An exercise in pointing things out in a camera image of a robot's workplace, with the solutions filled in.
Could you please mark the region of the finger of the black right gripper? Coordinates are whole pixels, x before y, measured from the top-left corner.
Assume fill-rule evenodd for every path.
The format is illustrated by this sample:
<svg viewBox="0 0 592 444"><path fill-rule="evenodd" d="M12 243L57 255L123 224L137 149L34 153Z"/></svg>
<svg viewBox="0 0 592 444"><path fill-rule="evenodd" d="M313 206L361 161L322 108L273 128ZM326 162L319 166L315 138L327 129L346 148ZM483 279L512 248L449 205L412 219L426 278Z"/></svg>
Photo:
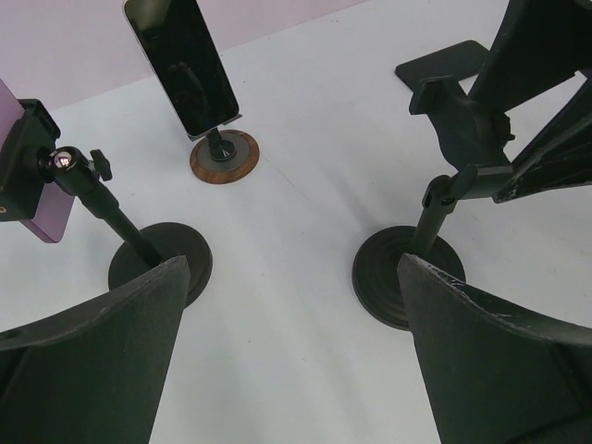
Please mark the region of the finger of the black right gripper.
<svg viewBox="0 0 592 444"><path fill-rule="evenodd" d="M513 0L469 97L506 112L589 69L589 1Z"/></svg>
<svg viewBox="0 0 592 444"><path fill-rule="evenodd" d="M497 204L591 184L591 80L517 155L512 167L512 177L493 195Z"/></svg>

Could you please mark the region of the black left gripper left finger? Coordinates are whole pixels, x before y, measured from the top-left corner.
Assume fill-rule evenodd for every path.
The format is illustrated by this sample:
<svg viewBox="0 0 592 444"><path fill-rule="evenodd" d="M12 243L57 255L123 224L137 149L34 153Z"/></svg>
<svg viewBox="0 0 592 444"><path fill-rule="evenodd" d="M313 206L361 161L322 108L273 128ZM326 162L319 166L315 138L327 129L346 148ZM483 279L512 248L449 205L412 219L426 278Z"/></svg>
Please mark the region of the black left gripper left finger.
<svg viewBox="0 0 592 444"><path fill-rule="evenodd" d="M4 443L147 443L185 308L177 256L1 334Z"/></svg>

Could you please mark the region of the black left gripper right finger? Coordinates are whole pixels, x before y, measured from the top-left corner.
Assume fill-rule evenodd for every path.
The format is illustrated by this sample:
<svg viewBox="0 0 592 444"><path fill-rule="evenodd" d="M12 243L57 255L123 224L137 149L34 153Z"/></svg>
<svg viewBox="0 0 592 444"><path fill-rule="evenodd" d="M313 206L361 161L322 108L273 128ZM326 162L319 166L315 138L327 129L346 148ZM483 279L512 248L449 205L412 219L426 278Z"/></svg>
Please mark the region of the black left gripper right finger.
<svg viewBox="0 0 592 444"><path fill-rule="evenodd" d="M591 330L405 254L401 294L443 443L588 443Z"/></svg>

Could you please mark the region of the black smartphone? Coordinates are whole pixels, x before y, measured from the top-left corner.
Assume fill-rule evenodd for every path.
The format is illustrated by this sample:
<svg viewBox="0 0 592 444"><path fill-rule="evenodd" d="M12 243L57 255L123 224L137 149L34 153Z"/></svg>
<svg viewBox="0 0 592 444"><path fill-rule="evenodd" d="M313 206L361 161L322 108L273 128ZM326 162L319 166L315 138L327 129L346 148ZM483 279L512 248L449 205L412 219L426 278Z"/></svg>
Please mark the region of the black smartphone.
<svg viewBox="0 0 592 444"><path fill-rule="evenodd" d="M415 91L424 80L441 77L466 80L476 76L487 55L485 46L467 40L400 64L394 73L410 90Z"/></svg>

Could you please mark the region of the black phone stand round base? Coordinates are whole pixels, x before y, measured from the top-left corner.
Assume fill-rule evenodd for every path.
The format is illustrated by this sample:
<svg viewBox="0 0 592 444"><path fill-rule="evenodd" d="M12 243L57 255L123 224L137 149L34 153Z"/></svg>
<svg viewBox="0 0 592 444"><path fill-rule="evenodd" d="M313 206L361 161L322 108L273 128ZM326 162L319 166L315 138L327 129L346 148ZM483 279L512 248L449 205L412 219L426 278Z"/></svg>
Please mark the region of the black phone stand round base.
<svg viewBox="0 0 592 444"><path fill-rule="evenodd" d="M456 173L429 182L416 225L384 228L369 237L351 271L362 307L400 330L409 327L397 272L401 257L414 254L465 278L460 257L438 234L459 201L490 197L510 177L512 165L503 149L515 138L504 112L478 103L451 77L423 81L413 93L410 112L428 116L440 151Z"/></svg>

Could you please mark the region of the purple smartphone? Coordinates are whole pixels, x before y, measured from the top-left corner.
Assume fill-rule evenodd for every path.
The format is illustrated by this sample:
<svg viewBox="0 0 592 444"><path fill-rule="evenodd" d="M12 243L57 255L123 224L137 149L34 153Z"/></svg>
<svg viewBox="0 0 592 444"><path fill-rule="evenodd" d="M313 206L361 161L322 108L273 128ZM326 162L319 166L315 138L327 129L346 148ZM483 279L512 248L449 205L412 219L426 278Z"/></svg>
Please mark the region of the purple smartphone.
<svg viewBox="0 0 592 444"><path fill-rule="evenodd" d="M21 223L45 243L63 239L74 204L46 166L60 135L41 101L19 100L1 84L1 220Z"/></svg>

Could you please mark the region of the black ball-joint phone stand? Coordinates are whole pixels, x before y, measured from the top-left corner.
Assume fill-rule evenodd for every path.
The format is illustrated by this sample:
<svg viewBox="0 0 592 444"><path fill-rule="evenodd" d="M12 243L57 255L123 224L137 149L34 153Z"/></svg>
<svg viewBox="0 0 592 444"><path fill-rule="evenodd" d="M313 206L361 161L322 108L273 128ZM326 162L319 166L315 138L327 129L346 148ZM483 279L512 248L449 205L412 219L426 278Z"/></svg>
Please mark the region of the black ball-joint phone stand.
<svg viewBox="0 0 592 444"><path fill-rule="evenodd" d="M187 259L190 283L187 304L204 291L212 273L213 256L205 238L194 228L164 222L138 229L120 209L115 195L105 186L111 166L99 150L84 154L73 146L57 146L46 166L51 181L104 221L123 241L108 269L108 286L116 289L142 273L176 256Z"/></svg>

